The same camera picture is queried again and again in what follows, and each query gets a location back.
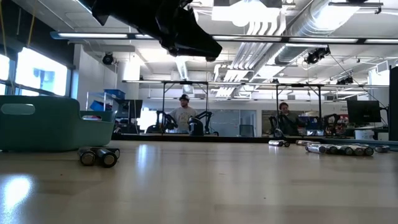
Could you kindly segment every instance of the cap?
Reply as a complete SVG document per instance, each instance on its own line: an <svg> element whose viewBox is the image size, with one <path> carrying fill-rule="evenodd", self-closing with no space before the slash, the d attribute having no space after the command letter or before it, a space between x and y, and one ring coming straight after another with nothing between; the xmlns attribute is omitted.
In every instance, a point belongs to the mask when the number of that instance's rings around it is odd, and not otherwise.
<svg viewBox="0 0 398 224"><path fill-rule="evenodd" d="M183 94L183 95L180 97L180 100L187 100L187 101L189 102L189 96L186 95L186 94Z"/></svg>

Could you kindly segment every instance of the cable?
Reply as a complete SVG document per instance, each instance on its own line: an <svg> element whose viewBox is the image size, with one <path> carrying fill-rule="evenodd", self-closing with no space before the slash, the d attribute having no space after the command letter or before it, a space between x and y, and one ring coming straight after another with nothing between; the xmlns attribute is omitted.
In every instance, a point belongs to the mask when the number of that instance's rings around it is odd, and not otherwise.
<svg viewBox="0 0 398 224"><path fill-rule="evenodd" d="M363 86L362 86L361 84L359 84L359 82L357 82L357 81L354 79L354 77L353 77L352 75L350 75L350 74L347 72L347 70L344 69L343 66L340 65L340 63L334 58L334 56L332 56L332 54L331 54L330 56L331 56L331 57L333 58L333 60L338 64L338 66L340 66L340 68L343 69L343 71L344 71L349 77L351 77L351 78L353 79L353 81L356 82L356 83L363 89L363 91L365 91L366 93L368 93L369 96L371 96L371 97L374 98L377 102L379 102L379 103L381 104L381 106L383 106L384 108L386 107L386 106L384 106L384 104L382 104L382 103L380 102L380 100L378 100L376 97L374 97L372 94L370 94L370 92L368 92L367 90L365 90L365 88L363 88ZM381 120L382 120L382 122L383 122L384 124L387 124L386 121L385 121L383 118L381 118Z"/></svg>
<svg viewBox="0 0 398 224"><path fill-rule="evenodd" d="M32 40L33 25L35 24L36 8L37 8L37 0L35 0L35 4L33 6L32 22L30 23L29 38L27 39L27 47L28 48L29 48L30 42Z"/></svg>

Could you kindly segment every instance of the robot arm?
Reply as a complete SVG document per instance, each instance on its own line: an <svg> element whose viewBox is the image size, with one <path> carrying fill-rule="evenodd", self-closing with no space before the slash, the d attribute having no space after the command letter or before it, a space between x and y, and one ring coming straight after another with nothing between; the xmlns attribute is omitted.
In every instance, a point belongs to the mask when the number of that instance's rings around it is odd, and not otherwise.
<svg viewBox="0 0 398 224"><path fill-rule="evenodd" d="M164 111L156 111L156 128L160 128L160 121L159 121L159 116L163 115L163 128L168 129L168 130L173 130L175 128L178 128L176 120L171 116L170 114L164 113Z"/></svg>
<svg viewBox="0 0 398 224"><path fill-rule="evenodd" d="M200 113L200 114L198 114L198 115L195 116L195 118L196 118L196 119L199 119L199 120L201 120L202 118L207 118L207 119L206 119L206 125L205 125L205 133L206 133L206 134L209 134L209 133L210 133L209 124L210 124L210 118L211 118L212 115L213 115L212 112L210 112L210 111L204 111L204 112L202 112L202 113Z"/></svg>

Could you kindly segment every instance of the gray shirt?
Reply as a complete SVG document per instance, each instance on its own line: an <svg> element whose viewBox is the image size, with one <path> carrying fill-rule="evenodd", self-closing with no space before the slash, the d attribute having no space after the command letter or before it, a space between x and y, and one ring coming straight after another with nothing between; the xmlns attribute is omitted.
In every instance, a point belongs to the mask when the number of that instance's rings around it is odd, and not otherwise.
<svg viewBox="0 0 398 224"><path fill-rule="evenodd" d="M192 116L197 115L197 111L195 111L191 107L183 108L179 107L174 109L170 115L176 120L178 128L178 133L187 133L189 131L188 120Z"/></svg>

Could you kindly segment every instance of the blue box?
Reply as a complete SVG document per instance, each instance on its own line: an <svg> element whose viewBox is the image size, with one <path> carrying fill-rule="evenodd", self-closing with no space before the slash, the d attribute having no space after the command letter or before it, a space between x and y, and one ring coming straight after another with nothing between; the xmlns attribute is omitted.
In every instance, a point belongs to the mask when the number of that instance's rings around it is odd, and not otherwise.
<svg viewBox="0 0 398 224"><path fill-rule="evenodd" d="M108 89L108 90L104 90L104 92L114 95L117 99L120 99L120 100L124 100L124 97L126 96L126 94L120 90Z"/></svg>
<svg viewBox="0 0 398 224"><path fill-rule="evenodd" d="M93 101L93 103L90 105L90 109L92 109L93 111L104 111L104 103L103 102L99 102L99 101ZM112 106L107 104L105 106L105 110L106 111L112 111Z"/></svg>

